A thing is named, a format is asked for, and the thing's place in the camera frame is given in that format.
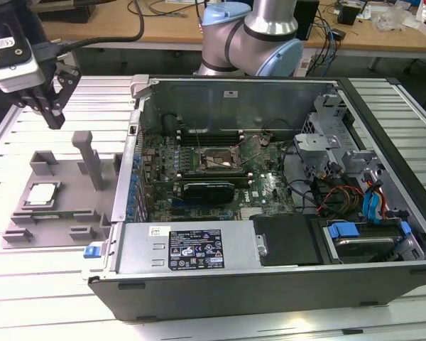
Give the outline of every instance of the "gray post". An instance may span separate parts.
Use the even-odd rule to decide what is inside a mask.
[[[103,189],[103,180],[101,177],[101,161],[98,154],[92,149],[92,132],[76,131],[72,136],[72,145],[80,150],[85,167],[92,179],[95,190]]]

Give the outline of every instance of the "electronic equipment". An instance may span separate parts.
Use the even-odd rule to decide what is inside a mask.
[[[88,23],[96,6],[83,6],[76,9],[63,9],[59,11],[39,11],[38,17],[41,21],[55,21],[62,23]]]
[[[314,23],[319,0],[297,0],[293,17],[297,20],[297,39],[308,40],[310,38],[312,23]]]
[[[341,3],[338,14],[338,23],[343,25],[354,25],[356,16],[361,11],[361,5],[353,1],[345,1]]]
[[[138,75],[131,93],[111,234],[83,272],[118,319],[382,305],[426,284],[426,191],[350,81]]]

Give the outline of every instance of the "wooden desk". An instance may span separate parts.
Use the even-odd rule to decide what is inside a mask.
[[[143,6],[143,0],[139,0],[144,13],[148,10]],[[321,4],[330,4],[332,0],[321,0]],[[115,2],[97,7],[94,16],[89,23],[52,23],[45,22],[44,28],[51,39],[82,40],[104,36],[131,36],[138,30],[138,18],[126,9],[128,0]],[[172,11],[180,8],[180,5],[157,4],[161,11]],[[346,38],[342,42],[342,50],[370,50],[383,52],[411,52],[426,53],[426,36],[421,32],[406,28],[404,32],[389,31],[378,32],[372,22],[356,20],[353,26],[340,25],[336,16],[323,12],[324,6],[320,6],[322,15],[329,23],[341,31],[346,32]],[[140,43],[120,44],[122,48],[167,48],[178,49],[176,46],[193,45],[188,49],[201,50],[202,35],[197,26],[197,18],[194,7],[185,9],[183,13],[187,18],[155,17],[145,18],[145,35]],[[311,38],[305,42],[306,48],[319,48],[323,46],[324,36],[320,29],[313,30]]]

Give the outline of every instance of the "sticker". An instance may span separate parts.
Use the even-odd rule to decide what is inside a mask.
[[[14,46],[16,42],[14,41],[13,37],[7,37],[7,38],[1,38],[0,39],[0,50],[2,48],[10,48]]]
[[[169,231],[169,269],[223,269],[224,250],[220,229]]]
[[[238,96],[238,91],[224,91],[224,98],[237,98]]]
[[[148,236],[159,237],[168,236],[170,232],[170,226],[150,226],[148,230]]]

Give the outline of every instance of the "blue cable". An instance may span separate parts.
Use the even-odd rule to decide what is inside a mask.
[[[329,33],[329,38],[330,38],[330,40],[331,40],[331,42],[333,43],[334,42],[334,37],[333,37],[333,32],[332,32],[332,29],[329,27],[329,26],[327,26],[327,25],[321,25],[321,24],[319,24],[319,23],[315,23],[315,25],[316,26],[319,26],[319,27],[323,27],[323,28],[326,28],[327,30],[328,30],[328,33]],[[332,66],[332,63],[333,63],[333,56],[334,56],[334,53],[332,53],[328,58],[328,65],[327,65],[327,67],[325,68],[325,70],[322,72],[322,76],[321,77],[324,77],[325,76],[325,74],[327,74],[327,71],[329,70],[329,68],[330,68],[330,66]]]

